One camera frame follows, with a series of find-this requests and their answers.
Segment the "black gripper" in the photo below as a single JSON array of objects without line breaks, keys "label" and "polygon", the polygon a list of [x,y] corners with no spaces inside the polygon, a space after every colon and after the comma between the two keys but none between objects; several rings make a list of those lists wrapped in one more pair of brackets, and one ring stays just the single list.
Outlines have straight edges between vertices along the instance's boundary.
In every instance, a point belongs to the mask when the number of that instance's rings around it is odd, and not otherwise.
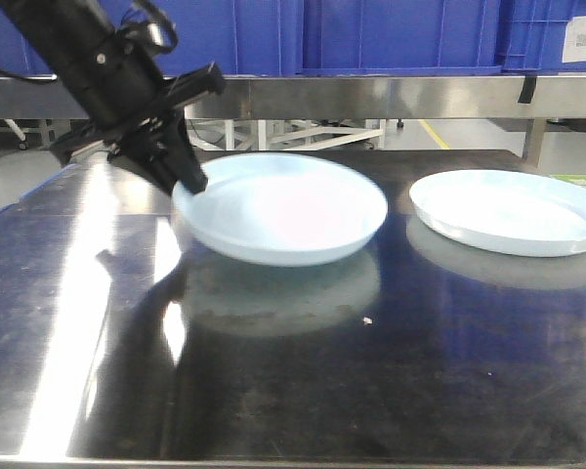
[{"label": "black gripper", "polygon": [[73,154],[95,142],[111,147],[107,161],[148,181],[167,195],[180,183],[192,194],[204,192],[207,176],[188,138],[184,106],[209,94],[220,95],[226,80],[210,63],[173,78],[165,78],[155,97],[143,109],[104,129],[94,120],[80,131],[70,131],[51,146],[66,165]]}]

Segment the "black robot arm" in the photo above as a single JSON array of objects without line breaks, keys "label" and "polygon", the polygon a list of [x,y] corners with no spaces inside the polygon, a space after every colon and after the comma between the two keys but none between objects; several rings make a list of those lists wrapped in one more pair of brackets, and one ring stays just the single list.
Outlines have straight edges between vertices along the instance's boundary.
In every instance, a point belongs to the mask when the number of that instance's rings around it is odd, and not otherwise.
[{"label": "black robot arm", "polygon": [[115,28],[97,1],[0,1],[0,10],[89,118],[83,130],[52,144],[62,165],[76,151],[102,142],[110,164],[166,193],[176,185],[204,192],[208,178],[189,142],[184,108],[222,94],[225,78],[214,63],[164,78],[153,57],[175,48],[176,32],[151,2],[138,5],[167,29],[169,45],[146,45],[141,23]]}]

